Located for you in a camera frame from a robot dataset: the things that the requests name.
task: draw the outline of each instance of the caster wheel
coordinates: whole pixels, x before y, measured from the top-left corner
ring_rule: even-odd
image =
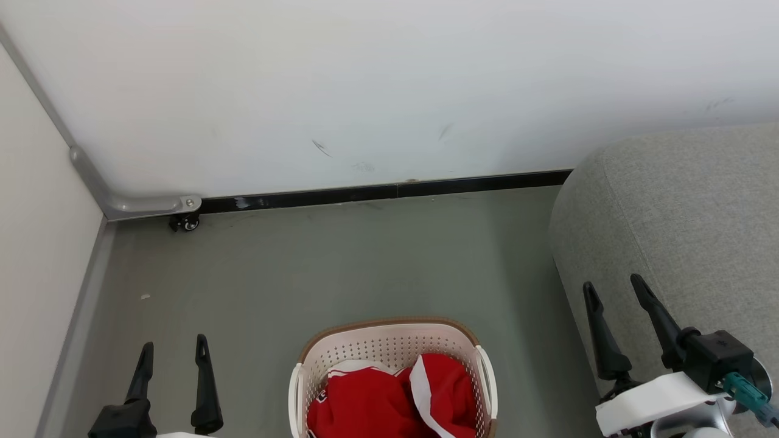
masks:
[[[171,230],[174,232],[178,230],[183,230],[184,232],[195,231],[198,225],[200,225],[200,215],[194,213],[176,214],[171,216],[167,225],[171,227]]]
[[[184,231],[195,231],[195,228],[200,225],[200,219],[195,219],[194,221],[185,221],[184,222]]]

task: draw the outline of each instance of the white wall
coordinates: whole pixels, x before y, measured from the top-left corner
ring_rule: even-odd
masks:
[[[32,437],[103,214],[0,47],[0,425]]]
[[[204,196],[568,168],[623,136],[773,119],[778,17],[774,0],[0,2],[116,188]]]

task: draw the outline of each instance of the scuff mark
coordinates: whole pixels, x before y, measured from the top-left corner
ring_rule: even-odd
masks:
[[[719,101],[711,101],[708,105],[706,105],[706,112],[709,112],[716,107],[724,106],[727,104],[732,104],[735,102],[735,99],[733,97],[726,97],[725,99],[719,100]]]
[[[235,198],[235,208],[239,210],[243,210],[248,206],[249,206],[249,202],[243,196],[238,196]]]
[[[356,170],[356,171],[360,171],[360,172],[367,172],[367,173],[371,173],[371,172],[373,172],[374,170],[376,170],[376,168],[373,166],[373,164],[366,163],[366,162],[364,162],[364,161],[362,161],[362,162],[359,162],[359,163],[357,163],[357,164],[353,164],[353,165],[351,166],[351,168],[353,168],[353,169],[354,169],[354,170]]]
[[[314,143],[314,146],[316,146],[317,149],[321,150],[323,154],[327,155],[328,157],[332,158],[333,156],[327,153],[326,148],[318,141],[312,139],[311,140]]]
[[[446,135],[447,132],[449,132],[450,129],[452,129],[452,126],[454,126],[454,123],[450,123],[441,129],[441,135],[439,136],[439,141],[443,139],[443,137]]]

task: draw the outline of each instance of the black baseboard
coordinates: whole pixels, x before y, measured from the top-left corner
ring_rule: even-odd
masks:
[[[205,198],[203,200],[203,205],[198,211],[201,214],[228,213],[232,211],[303,207],[307,205],[349,203],[354,201],[393,200],[411,196],[434,196],[447,193],[484,192],[486,190],[542,187],[544,185],[561,185],[565,182],[570,173],[570,170],[543,171],[515,175],[483,176],[479,178],[365,185],[362,187],[311,190],[308,192]]]

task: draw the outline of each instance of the basket handle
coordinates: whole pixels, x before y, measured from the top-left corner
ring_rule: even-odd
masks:
[[[298,363],[294,369],[292,369],[292,377],[290,377],[290,388],[287,393],[287,412],[290,416],[290,429],[292,436],[303,436],[303,422],[301,411],[303,409],[303,397],[299,394],[300,388],[300,373],[302,372],[303,364]]]
[[[497,419],[498,385],[495,382],[495,372],[492,371],[492,362],[490,362],[489,356],[487,356],[487,352],[481,347],[481,345],[476,346],[476,351],[479,352],[479,368],[481,368],[484,371],[483,374],[487,376],[485,390],[487,391],[487,396],[489,397],[489,417],[491,419]]]

